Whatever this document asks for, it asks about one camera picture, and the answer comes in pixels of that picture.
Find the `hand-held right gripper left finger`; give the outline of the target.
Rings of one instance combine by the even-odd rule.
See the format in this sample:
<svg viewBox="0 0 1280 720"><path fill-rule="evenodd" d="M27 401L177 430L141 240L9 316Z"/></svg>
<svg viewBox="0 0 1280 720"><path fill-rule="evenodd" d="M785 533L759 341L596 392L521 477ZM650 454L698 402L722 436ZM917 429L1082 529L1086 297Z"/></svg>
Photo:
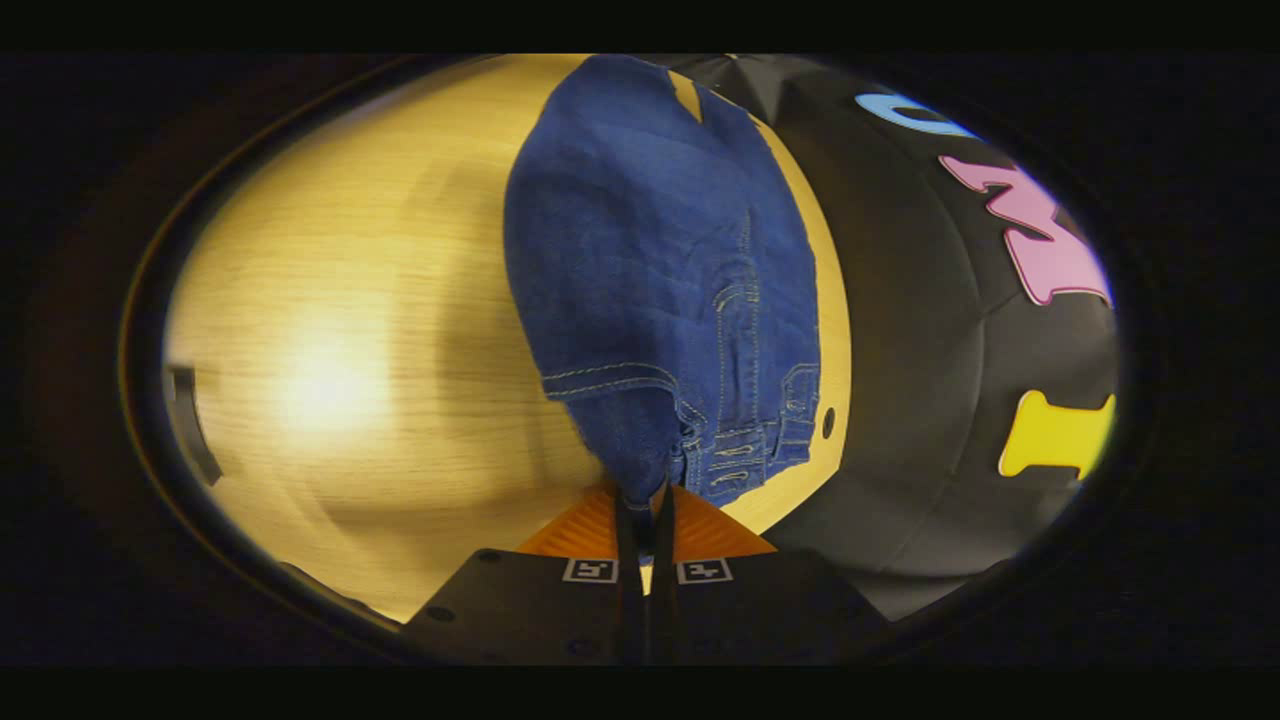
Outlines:
<svg viewBox="0 0 1280 720"><path fill-rule="evenodd" d="M399 634L442 664L639 664L641 573L616 491L590 489L515 551L472 552Z"/></svg>

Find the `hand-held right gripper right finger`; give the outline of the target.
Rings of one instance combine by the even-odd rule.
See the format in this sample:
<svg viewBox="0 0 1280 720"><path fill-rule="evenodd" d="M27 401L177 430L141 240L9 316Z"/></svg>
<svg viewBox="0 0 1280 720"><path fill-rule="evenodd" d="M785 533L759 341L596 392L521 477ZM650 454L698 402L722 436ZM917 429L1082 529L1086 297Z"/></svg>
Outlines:
<svg viewBox="0 0 1280 720"><path fill-rule="evenodd" d="M658 664L840 665L890 629L820 553L777 550L681 487L660 510L650 601Z"/></svg>

